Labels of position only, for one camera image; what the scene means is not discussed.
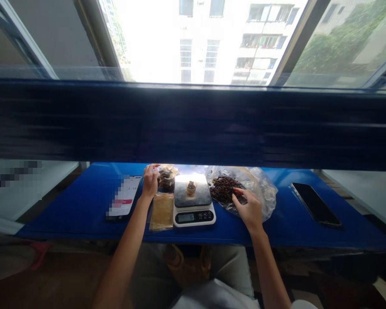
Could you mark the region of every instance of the white shirt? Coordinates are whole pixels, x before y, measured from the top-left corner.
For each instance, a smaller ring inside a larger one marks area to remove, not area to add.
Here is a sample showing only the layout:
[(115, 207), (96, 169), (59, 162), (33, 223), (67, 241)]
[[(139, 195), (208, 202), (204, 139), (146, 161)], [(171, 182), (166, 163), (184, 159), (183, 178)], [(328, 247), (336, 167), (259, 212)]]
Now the white shirt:
[[(172, 309), (260, 309), (257, 300), (236, 291), (220, 280), (214, 279), (205, 284), (183, 291), (173, 302)], [(291, 309), (317, 309), (305, 300), (297, 300)]]

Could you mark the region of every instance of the black smartphone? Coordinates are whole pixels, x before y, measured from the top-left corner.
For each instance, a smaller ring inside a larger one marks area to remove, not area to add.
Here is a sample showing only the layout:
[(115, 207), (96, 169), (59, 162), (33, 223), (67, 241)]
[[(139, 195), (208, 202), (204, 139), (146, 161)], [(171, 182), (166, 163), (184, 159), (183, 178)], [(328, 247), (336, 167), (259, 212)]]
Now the black smartphone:
[(293, 182), (292, 188), (313, 219), (322, 224), (341, 226), (339, 219), (311, 186)]
[(135, 197), (139, 190), (142, 176), (130, 176), (123, 179), (121, 186), (117, 189), (114, 200), (106, 212), (106, 220), (126, 220), (135, 203)]

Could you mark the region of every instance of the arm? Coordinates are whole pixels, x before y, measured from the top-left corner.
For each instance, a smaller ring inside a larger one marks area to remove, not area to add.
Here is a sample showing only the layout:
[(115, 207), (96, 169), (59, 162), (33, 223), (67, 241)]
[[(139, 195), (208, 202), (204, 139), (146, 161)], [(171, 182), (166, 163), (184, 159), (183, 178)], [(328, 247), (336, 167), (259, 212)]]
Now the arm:
[(151, 200), (157, 192), (157, 166), (158, 164), (148, 165), (145, 168), (143, 193), (137, 201), (129, 224), (101, 281), (93, 302), (93, 308), (123, 307), (124, 298), (142, 243), (147, 212)]
[(235, 195), (232, 197), (252, 238), (265, 308), (289, 309), (292, 304), (274, 260), (269, 239), (263, 229), (262, 205), (250, 191), (234, 189), (247, 198), (247, 204), (241, 205)]

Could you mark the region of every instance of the phone screen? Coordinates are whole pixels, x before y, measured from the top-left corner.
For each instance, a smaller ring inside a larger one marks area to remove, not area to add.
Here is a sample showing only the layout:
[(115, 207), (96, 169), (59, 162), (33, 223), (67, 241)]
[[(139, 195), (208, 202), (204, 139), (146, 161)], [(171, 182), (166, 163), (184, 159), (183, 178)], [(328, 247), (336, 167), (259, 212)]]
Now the phone screen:
[(310, 212), (313, 219), (325, 224), (341, 224), (339, 219), (332, 213), (330, 208), (323, 202), (311, 186), (294, 182), (292, 183), (292, 187)]
[(130, 176), (123, 180), (109, 208), (108, 216), (123, 216), (130, 213), (141, 180), (141, 176)]

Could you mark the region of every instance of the clear plastic bag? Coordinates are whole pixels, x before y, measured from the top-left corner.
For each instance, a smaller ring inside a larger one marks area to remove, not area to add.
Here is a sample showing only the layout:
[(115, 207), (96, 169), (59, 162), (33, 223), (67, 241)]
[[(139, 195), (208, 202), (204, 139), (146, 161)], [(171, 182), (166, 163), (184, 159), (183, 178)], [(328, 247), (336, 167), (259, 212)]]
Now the clear plastic bag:
[(161, 164), (158, 170), (158, 188), (163, 191), (172, 192), (175, 187), (175, 177), (178, 175), (177, 167), (175, 167), (174, 164)]
[[(219, 176), (230, 176), (240, 182), (247, 190), (253, 192), (258, 200), (266, 201), (266, 207), (262, 209), (263, 222), (270, 218), (276, 207), (277, 188), (269, 177), (259, 167), (235, 167), (210, 165), (204, 166), (204, 174), (207, 182), (213, 185), (213, 179)], [(227, 211), (239, 215), (236, 206), (233, 203), (219, 204)]]
[(174, 198), (171, 193), (156, 193), (150, 211), (149, 231), (158, 232), (173, 228)]

